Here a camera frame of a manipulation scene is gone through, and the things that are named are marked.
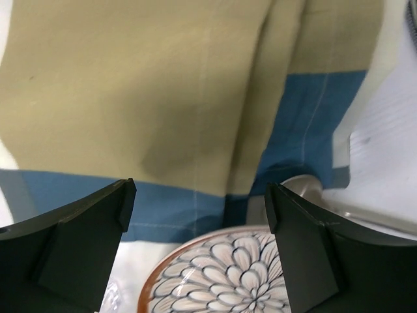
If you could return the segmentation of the blue beige checked placemat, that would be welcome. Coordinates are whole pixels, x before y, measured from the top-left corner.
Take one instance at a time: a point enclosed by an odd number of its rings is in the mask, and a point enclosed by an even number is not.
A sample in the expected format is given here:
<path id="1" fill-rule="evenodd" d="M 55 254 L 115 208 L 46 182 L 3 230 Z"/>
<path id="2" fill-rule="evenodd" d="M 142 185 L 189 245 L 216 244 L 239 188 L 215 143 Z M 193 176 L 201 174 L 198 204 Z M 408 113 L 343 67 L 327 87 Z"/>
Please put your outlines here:
<path id="1" fill-rule="evenodd" d="M 244 222 L 267 184 L 349 184 L 341 122 L 382 1 L 3 1 L 1 191 L 15 222 L 118 179 L 125 241 Z"/>

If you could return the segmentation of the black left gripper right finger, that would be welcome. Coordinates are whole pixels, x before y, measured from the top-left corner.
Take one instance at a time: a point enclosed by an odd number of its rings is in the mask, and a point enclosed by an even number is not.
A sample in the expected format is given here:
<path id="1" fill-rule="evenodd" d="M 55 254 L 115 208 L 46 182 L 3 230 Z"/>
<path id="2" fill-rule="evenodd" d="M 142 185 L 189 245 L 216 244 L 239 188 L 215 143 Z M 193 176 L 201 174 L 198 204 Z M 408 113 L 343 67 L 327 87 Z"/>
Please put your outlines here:
<path id="1" fill-rule="evenodd" d="M 351 222 L 270 184 L 266 215 L 292 312 L 415 312 L 416 241 Z"/>

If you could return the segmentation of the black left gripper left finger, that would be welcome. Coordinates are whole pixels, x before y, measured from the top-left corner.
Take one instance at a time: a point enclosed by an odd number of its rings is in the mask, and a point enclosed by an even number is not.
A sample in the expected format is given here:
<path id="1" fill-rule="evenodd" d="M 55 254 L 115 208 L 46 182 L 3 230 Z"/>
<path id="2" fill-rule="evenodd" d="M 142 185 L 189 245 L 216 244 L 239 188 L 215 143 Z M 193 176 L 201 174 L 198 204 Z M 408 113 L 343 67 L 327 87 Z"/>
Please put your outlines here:
<path id="1" fill-rule="evenodd" d="M 98 312 L 136 186 L 116 181 L 1 228 L 2 312 Z"/>

